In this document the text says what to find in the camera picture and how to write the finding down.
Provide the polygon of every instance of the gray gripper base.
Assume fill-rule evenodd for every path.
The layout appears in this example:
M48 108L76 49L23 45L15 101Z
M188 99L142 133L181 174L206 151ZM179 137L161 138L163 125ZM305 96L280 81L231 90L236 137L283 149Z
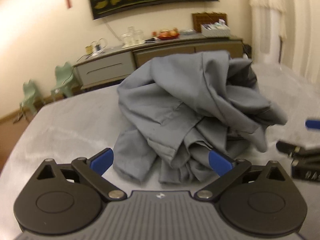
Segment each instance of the gray gripper base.
M16 240L254 240L228 226L210 203L198 202L188 191L134 191L111 202L91 225L64 236L24 232ZM291 234L278 240L301 240Z

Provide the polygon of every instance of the green plastic chair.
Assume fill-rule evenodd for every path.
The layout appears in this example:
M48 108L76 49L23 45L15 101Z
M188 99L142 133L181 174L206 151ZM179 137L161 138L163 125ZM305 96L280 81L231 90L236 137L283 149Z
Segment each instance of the green plastic chair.
M28 83L24 83L23 86L23 93L24 93L24 99L20 103L20 109L23 110L24 106L29 107L30 111L33 113L33 115L36 115L38 112L33 103L35 102L36 98L39 98L42 103L45 105L45 101L39 92L36 84L30 79Z
M63 67L56 66L54 74L57 83L51 90L53 101L55 101L55 95L58 93L62 93L66 97L73 96L71 88L74 85L79 85L79 82L73 74L73 68L70 63L66 62Z

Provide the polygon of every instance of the crumpled gray garment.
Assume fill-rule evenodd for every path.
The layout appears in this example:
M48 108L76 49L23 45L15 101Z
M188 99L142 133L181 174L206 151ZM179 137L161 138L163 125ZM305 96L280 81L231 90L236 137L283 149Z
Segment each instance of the crumpled gray garment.
M215 175L212 149L234 158L252 143L265 152L265 129L287 118L259 93L251 63L210 51L153 58L134 71L118 87L132 127L117 139L113 168L143 181L159 157L160 182L204 181Z

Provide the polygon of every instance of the woven brown board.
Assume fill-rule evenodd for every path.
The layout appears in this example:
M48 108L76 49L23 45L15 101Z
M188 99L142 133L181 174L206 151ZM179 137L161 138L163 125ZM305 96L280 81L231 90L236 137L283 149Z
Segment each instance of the woven brown board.
M201 24L215 23L218 22L219 19L224 20L226 25L228 25L227 15L225 13L193 13L192 19L193 29L195 29L198 33L201 32Z

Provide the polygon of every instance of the wooden floor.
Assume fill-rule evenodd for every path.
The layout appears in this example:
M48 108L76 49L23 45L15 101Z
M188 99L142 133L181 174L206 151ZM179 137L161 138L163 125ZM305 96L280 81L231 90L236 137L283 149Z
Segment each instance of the wooden floor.
M33 116L30 113L27 113L27 115L31 121ZM0 172L20 136L29 125L29 122L24 117L13 124L15 119L0 123Z

